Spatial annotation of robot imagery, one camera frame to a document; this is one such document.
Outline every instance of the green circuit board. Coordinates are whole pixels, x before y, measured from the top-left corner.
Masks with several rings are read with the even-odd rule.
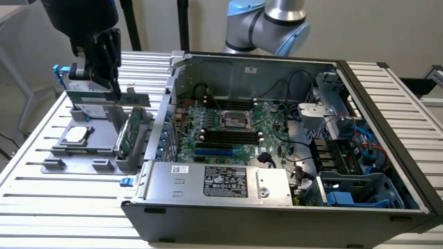
[[[233,145],[233,156],[202,156],[205,158],[204,163],[209,164],[236,164],[236,165],[250,165],[253,159],[264,152],[269,153],[273,158],[277,158],[277,148],[278,146],[286,146],[281,141],[273,137],[272,134],[272,122],[274,120],[276,113],[270,113],[269,106],[272,103],[258,103],[257,107],[249,112],[249,124],[248,128],[244,125],[236,126],[232,123],[224,121],[222,125],[222,112],[228,112],[230,115],[241,116],[245,112],[242,111],[229,111],[229,110],[216,110],[205,109],[198,104],[194,104],[186,108],[186,115],[182,117],[181,124],[192,124],[190,129],[184,129],[184,125],[178,129],[178,150],[177,150],[177,162],[194,162],[193,151],[196,148],[196,143],[201,143],[198,139],[198,133],[201,128],[210,131],[246,131],[246,132],[261,132],[262,141],[257,145]],[[280,120],[276,121],[282,127],[282,115]],[[278,137],[288,140],[286,133],[277,132]]]

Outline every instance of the slotted aluminum surface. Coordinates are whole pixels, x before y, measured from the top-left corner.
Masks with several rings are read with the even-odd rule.
[[[154,114],[158,106],[156,96],[161,96],[169,76],[168,64],[169,54],[137,52],[122,54],[121,88],[124,89],[126,83],[136,83],[136,91],[149,93],[152,100],[149,111]],[[56,144],[70,121],[69,107],[70,102],[62,94],[0,175],[0,247],[160,247],[138,239],[137,232],[120,209],[116,198],[121,196],[129,198],[134,194],[134,188],[120,188],[121,176],[40,173],[40,163],[48,157],[48,150]],[[421,122],[429,127],[425,121],[412,121],[413,125]],[[437,172],[433,163],[428,161],[420,163],[420,166],[427,176],[435,177],[437,190],[443,190],[441,170]],[[443,226],[439,226],[424,234],[401,234],[376,248],[443,248],[441,235]],[[162,244],[161,247],[232,248],[232,246],[178,244],[170,246]]]

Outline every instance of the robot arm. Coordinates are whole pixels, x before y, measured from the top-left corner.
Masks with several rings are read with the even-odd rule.
[[[309,33],[304,0],[232,0],[228,6],[225,53],[250,53],[256,48],[288,56]]]
[[[84,69],[72,64],[70,80],[92,80],[109,90],[106,100],[120,99],[120,30],[113,0],[41,0],[53,27],[70,40],[72,52],[85,59]]]

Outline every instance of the power supply label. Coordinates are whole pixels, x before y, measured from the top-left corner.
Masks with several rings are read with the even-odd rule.
[[[212,197],[246,198],[246,169],[205,166],[202,193]]]

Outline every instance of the motherboard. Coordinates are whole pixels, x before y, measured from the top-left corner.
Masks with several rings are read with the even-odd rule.
[[[274,120],[278,108],[286,107],[270,102],[217,102],[188,101],[177,108],[177,162],[268,167],[256,159],[268,153],[277,168],[284,168],[280,159],[286,145],[274,138],[272,128],[280,138],[288,139],[284,116]]]

